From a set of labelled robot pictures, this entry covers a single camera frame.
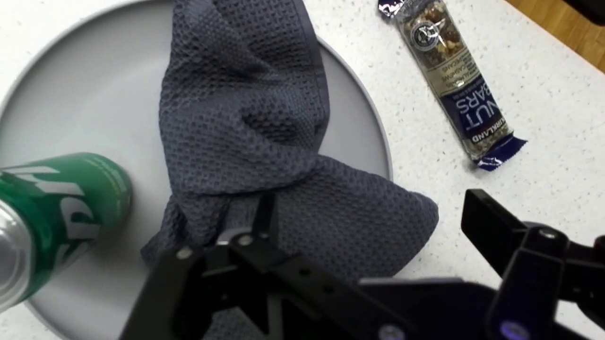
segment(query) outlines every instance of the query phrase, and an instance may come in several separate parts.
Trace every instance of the textured cloth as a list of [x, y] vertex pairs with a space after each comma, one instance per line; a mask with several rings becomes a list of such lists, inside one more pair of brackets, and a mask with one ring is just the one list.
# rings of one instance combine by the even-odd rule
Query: textured cloth
[[[356, 282], [394, 276], [428, 242], [437, 207], [318, 156], [327, 82], [303, 0], [178, 0], [161, 137], [172, 197], [150, 265], [206, 248], [237, 197], [278, 199], [278, 248]], [[214, 339], [250, 339], [221, 314]]]

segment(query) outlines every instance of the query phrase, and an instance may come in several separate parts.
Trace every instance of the screw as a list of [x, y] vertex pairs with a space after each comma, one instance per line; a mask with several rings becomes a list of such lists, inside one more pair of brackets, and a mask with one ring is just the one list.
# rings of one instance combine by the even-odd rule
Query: screw
[[558, 241], [562, 237], [558, 231], [552, 231], [552, 229], [541, 229], [539, 233], [549, 241]]
[[238, 244], [242, 248], [246, 248], [246, 246], [254, 244], [254, 239], [250, 235], [244, 235], [244, 237], [240, 237]]
[[186, 259], [189, 259], [191, 256], [193, 256], [193, 250], [184, 248], [184, 250], [180, 250], [180, 252], [176, 254], [176, 259], [186, 261]]
[[380, 340], [405, 340], [405, 333], [395, 326], [382, 326], [378, 329]]
[[503, 326], [499, 327], [499, 333], [507, 339], [507, 340], [532, 340], [530, 331], [515, 322], [503, 322]]

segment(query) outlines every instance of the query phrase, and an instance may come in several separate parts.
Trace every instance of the white countertop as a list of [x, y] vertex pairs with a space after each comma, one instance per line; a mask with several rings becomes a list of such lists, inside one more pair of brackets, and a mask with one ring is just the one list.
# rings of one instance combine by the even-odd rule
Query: white countertop
[[[4, 0], [0, 97], [66, 29], [123, 3]], [[403, 276], [463, 276], [497, 286], [497, 276], [460, 233], [465, 190], [486, 190], [520, 220], [549, 224], [584, 244], [605, 235], [605, 78], [505, 0], [448, 4], [505, 118], [530, 140], [494, 174], [467, 171], [445, 114], [395, 29], [378, 20], [375, 0], [307, 0], [318, 37], [352, 67], [376, 106], [394, 180], [441, 208], [439, 231]], [[575, 309], [564, 307], [560, 320], [590, 339], [605, 339]], [[57, 339], [25, 307], [0, 316], [0, 337]]]

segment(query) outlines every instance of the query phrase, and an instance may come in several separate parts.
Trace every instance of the nut bar package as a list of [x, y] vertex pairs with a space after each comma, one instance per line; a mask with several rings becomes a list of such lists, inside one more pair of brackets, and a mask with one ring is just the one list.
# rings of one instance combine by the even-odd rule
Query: nut bar package
[[492, 173], [515, 157], [526, 140], [507, 125], [445, 3], [378, 0], [378, 12], [395, 23], [473, 163]]

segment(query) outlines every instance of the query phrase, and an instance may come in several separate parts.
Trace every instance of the can label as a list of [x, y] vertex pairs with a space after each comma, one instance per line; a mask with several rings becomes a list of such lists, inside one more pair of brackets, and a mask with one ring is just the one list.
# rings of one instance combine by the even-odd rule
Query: can label
[[0, 199], [27, 224], [36, 263], [27, 297], [131, 210], [131, 182], [112, 161], [68, 156], [0, 173]]

